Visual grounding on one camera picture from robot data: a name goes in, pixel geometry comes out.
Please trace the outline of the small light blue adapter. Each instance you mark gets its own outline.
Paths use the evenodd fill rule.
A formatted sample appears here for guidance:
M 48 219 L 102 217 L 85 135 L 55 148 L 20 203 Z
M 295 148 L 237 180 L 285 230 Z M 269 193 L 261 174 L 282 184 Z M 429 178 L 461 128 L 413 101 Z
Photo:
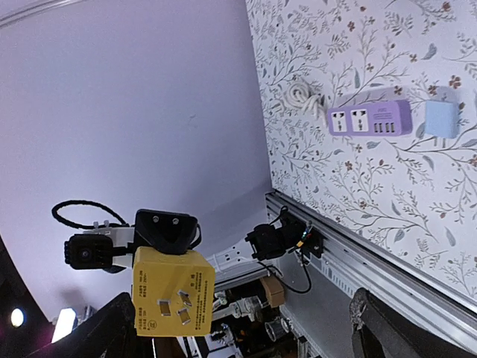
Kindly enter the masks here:
M 429 92 L 425 105 L 424 133 L 437 148 L 446 148 L 458 135 L 458 97 L 450 88 L 436 86 Z

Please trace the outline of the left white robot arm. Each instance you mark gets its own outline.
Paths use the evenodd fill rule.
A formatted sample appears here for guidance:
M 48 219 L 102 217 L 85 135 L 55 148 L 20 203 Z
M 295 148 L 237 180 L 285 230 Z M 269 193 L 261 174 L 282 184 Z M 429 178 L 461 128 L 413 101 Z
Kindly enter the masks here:
M 201 240 L 194 216 L 141 209 L 134 226 L 134 239 L 141 243 L 133 257 L 133 282 L 154 288 L 188 286 L 192 274 L 204 274 L 208 283 L 225 281 L 243 267 L 263 267 L 265 261 L 296 250 L 305 228 L 282 207 L 272 222 L 255 226 L 230 248 L 205 258 L 192 248 Z

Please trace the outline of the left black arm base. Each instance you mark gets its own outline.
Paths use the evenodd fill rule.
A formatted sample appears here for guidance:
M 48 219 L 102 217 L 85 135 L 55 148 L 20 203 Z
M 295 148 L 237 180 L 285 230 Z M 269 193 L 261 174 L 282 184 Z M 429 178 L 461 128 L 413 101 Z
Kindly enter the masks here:
M 306 252 L 313 254 L 320 259 L 324 250 L 324 239 L 325 236 L 313 226 L 311 221 L 308 221 L 294 249 L 300 250 L 302 254 Z

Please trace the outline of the purple power strip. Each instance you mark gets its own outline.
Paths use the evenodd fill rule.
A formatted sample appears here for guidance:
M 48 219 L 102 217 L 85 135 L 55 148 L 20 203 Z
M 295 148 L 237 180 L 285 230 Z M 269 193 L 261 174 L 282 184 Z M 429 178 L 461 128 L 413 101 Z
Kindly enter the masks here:
M 326 119 L 333 136 L 403 136 L 413 131 L 411 107 L 406 100 L 331 108 Z

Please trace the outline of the yellow cube plug adapter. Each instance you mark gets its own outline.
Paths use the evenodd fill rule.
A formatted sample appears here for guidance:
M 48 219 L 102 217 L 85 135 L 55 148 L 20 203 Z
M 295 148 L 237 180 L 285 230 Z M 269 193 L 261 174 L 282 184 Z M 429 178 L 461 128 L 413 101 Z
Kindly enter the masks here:
M 131 299 L 138 336 L 206 336 L 211 331 L 215 270 L 196 251 L 169 255 L 140 247 Z

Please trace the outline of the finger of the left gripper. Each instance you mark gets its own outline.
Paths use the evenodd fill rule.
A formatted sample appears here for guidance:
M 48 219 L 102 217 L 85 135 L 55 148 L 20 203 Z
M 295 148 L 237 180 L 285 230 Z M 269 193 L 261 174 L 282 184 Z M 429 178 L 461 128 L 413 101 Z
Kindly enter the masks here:
M 141 209 L 135 236 L 163 254 L 182 255 L 200 244 L 200 225 L 189 214 Z

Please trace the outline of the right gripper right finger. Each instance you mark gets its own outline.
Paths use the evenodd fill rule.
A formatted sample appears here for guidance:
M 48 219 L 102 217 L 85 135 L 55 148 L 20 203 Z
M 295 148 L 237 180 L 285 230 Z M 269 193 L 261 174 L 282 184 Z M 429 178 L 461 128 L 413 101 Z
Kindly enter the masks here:
M 411 323 L 364 288 L 350 302 L 354 357 L 475 357 Z

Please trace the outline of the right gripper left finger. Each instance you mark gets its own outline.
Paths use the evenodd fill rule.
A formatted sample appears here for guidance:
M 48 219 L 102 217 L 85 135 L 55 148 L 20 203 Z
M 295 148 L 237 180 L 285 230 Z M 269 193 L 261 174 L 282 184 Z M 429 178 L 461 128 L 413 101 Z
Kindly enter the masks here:
M 135 308 L 122 292 L 69 335 L 29 354 L 30 357 L 135 357 Z

